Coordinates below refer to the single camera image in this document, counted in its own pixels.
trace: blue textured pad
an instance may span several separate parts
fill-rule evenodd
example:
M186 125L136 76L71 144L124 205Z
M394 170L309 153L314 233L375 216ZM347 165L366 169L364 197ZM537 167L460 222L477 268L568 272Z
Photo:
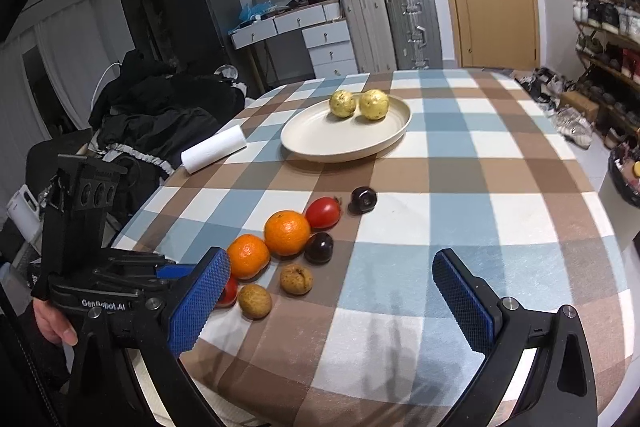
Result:
M180 279L189 275L196 267L195 264L165 264L156 270L158 279Z
M167 343L174 357L190 350L229 280L229 257L218 249L169 320Z
M491 315L456 267L439 251L433 258L433 280L474 351L488 355L494 346Z

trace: plate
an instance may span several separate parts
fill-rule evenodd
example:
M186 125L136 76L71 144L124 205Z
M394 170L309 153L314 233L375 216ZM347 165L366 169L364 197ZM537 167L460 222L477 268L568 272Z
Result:
M306 160L338 163L376 154L397 142L411 121L411 108L389 97L389 112L382 120L367 120L358 107L351 118L338 118L323 100L299 112L280 134L282 145Z

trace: tablecloth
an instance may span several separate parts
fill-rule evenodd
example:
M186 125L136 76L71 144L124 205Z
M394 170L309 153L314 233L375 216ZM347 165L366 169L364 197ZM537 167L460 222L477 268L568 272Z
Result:
M406 135L345 164L296 159L280 143L284 124L339 88L403 98L413 111ZM237 305L213 311L182 356L194 378L278 425L436 425L482 362L431 280L433 255L449 247L499 296L541 311L573 304L598 410L610 401L634 341L620 252L572 150L514 80L483 70L311 80L272 90L225 127L234 124L247 147L191 176L178 169L117 248L196 263L320 196L346 201L370 185L378 204L331 230L334 257L311 268L308 295L284 295L272 261L257 280L273 296L267 318L251 322ZM525 377L516 372L495 423Z

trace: potato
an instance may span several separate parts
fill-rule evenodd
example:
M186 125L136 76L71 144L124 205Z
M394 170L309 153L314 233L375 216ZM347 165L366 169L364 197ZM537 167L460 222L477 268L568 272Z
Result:
M273 306L269 292L262 286L253 283L240 290L238 304L242 308L242 313L250 319L266 317Z
M338 118L348 118L356 111L353 93L339 89L329 99L329 109Z
M369 89L360 97L360 112L368 120L382 120L389 111L389 97L379 89Z
M314 285L311 270L300 264L289 264L280 272L280 286L292 295L304 295Z

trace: gray suitcase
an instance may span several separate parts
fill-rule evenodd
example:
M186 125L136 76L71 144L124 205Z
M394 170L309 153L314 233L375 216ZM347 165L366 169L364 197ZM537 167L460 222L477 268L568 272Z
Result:
M441 69L435 0L386 0L386 5L399 69Z
M342 0L342 8L347 19L358 71L395 71L396 56L385 0Z

